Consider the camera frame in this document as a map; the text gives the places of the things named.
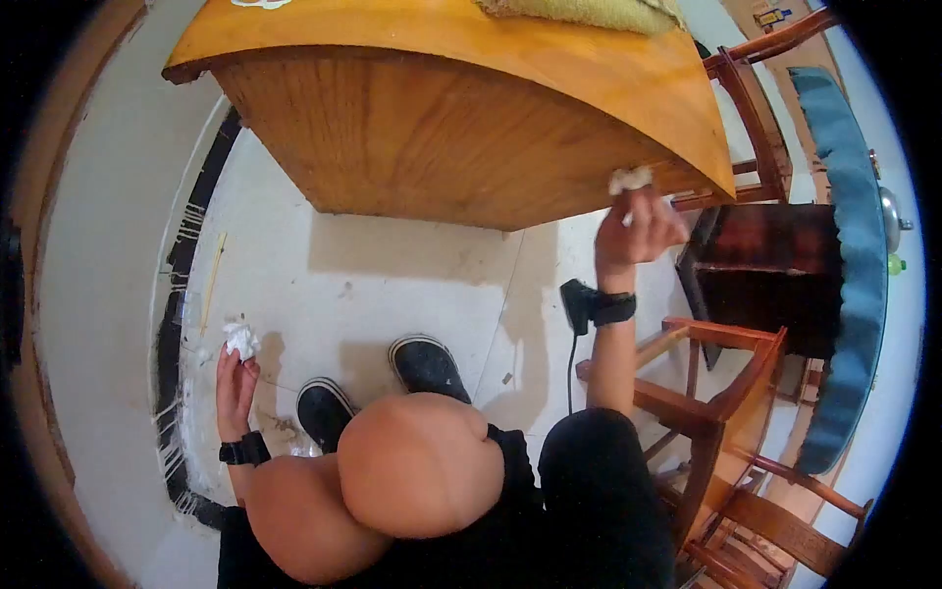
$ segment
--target crumpled tissue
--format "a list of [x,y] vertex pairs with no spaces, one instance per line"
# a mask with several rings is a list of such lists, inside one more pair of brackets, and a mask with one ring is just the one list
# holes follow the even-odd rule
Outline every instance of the crumpled tissue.
[[226,351],[238,350],[239,360],[243,362],[262,350],[262,344],[248,323],[226,323],[222,331],[226,333]]
[[634,170],[616,170],[609,180],[609,196],[618,196],[622,190],[638,190],[654,181],[654,175],[648,166]]

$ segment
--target green bottle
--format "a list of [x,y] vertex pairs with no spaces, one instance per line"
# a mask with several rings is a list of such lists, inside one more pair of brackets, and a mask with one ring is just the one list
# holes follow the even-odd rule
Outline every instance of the green bottle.
[[900,272],[906,270],[906,260],[900,260],[898,255],[890,254],[889,260],[886,262],[886,268],[889,270],[890,276],[898,276]]

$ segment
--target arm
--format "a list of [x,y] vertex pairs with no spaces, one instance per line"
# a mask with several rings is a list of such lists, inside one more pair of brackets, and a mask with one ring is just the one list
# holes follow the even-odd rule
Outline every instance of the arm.
[[[623,224],[630,213],[630,223]],[[688,239],[680,216],[649,186],[617,197],[595,238],[598,289],[608,294],[635,291],[635,265],[657,259]],[[611,323],[595,333],[587,405],[628,416],[634,398],[635,320]]]
[[[226,351],[222,344],[219,363],[216,364],[216,420],[219,440],[238,442],[249,432],[249,410],[261,369],[254,358],[239,362],[238,350]],[[232,481],[235,500],[239,507],[245,506],[254,465],[229,465],[229,480]]]

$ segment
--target cloth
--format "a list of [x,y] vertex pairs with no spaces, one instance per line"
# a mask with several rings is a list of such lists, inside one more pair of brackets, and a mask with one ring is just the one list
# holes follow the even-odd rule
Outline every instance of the cloth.
[[536,16],[643,35],[686,31],[676,0],[474,0],[494,16]]
[[[540,456],[543,497],[523,433],[492,425],[488,436],[504,453],[504,488],[490,512],[441,538],[398,540],[332,587],[673,586],[668,518],[627,417],[596,408],[556,424]],[[258,545],[245,510],[227,508],[223,521],[220,588],[304,586]]]
[[226,323],[222,331],[226,333],[226,351],[238,350],[238,359],[242,362],[262,350],[262,344],[248,323]]
[[886,323],[886,228],[869,148],[851,106],[823,68],[788,68],[798,101],[827,166],[844,285],[831,372],[818,393],[795,469],[822,474],[851,442],[864,412]]

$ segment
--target white wall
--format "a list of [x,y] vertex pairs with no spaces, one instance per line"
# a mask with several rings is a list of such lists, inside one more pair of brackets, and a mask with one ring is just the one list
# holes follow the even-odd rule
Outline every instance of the white wall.
[[[826,35],[853,113],[868,146],[876,151],[880,161],[880,185],[896,193],[902,216],[912,219],[916,226],[914,231],[902,234],[897,254],[906,260],[908,270],[889,279],[886,328],[877,380],[835,485],[838,493],[862,504],[880,495],[912,409],[918,379],[920,330],[926,314],[925,258],[917,196],[889,110],[866,63],[843,29],[831,29]],[[831,506],[821,511],[815,523],[820,532],[844,544],[853,535],[853,525],[849,516]],[[790,587],[820,584],[821,577],[801,567]]]
[[174,87],[160,71],[201,4],[157,2],[106,65],[66,156],[39,284],[41,359],[75,494],[106,553],[144,587],[214,586],[219,553],[218,535],[175,514],[151,420],[158,256],[221,96],[209,76]]

